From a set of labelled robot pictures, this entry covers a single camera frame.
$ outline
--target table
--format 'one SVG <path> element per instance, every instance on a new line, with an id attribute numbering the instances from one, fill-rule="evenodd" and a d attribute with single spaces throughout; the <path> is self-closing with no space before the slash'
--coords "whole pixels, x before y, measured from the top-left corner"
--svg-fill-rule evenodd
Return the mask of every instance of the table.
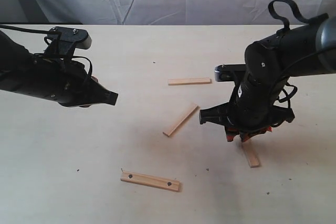
<path id="1" fill-rule="evenodd" d="M 92 38 L 76 55 L 92 60 L 117 105 L 63 108 L 0 92 L 0 223 L 333 223 L 336 75 L 291 79 L 296 119 L 253 139 L 262 167 L 251 169 L 239 140 L 227 143 L 223 127 L 197 115 L 162 134 L 190 102 L 210 108 L 233 89 L 168 79 L 213 78 L 279 27 L 76 26 Z M 6 33 L 31 52 L 46 48 L 43 35 Z M 124 183 L 121 169 L 183 188 Z"/>

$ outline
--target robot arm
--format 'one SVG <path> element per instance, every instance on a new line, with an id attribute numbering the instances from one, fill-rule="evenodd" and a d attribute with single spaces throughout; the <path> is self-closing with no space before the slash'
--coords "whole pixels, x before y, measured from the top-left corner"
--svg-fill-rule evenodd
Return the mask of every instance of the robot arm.
<path id="1" fill-rule="evenodd" d="M 0 31 L 0 89 L 56 101 L 62 106 L 88 106 L 96 103 L 115 105 L 118 94 L 105 89 L 92 74 L 91 61 L 74 56 L 76 48 L 88 49 L 87 31 L 53 27 L 50 31 L 0 25 L 0 28 L 46 33 L 47 49 L 31 54 Z M 73 59 L 85 58 L 90 69 Z"/>
<path id="2" fill-rule="evenodd" d="M 275 12 L 274 2 L 289 4 L 294 16 L 307 25 L 291 30 L 288 19 Z M 284 28 L 249 45 L 244 65 L 216 67 L 216 81 L 234 81 L 234 90 L 228 103 L 200 111 L 200 123 L 223 125 L 229 142 L 236 135 L 244 142 L 293 121 L 290 98 L 297 88 L 288 83 L 290 77 L 336 72 L 336 18 L 322 14 L 305 19 L 292 0 L 274 0 L 268 9 Z M 284 86 L 293 91 L 288 94 Z M 275 106 L 276 101 L 288 102 L 288 107 Z"/>

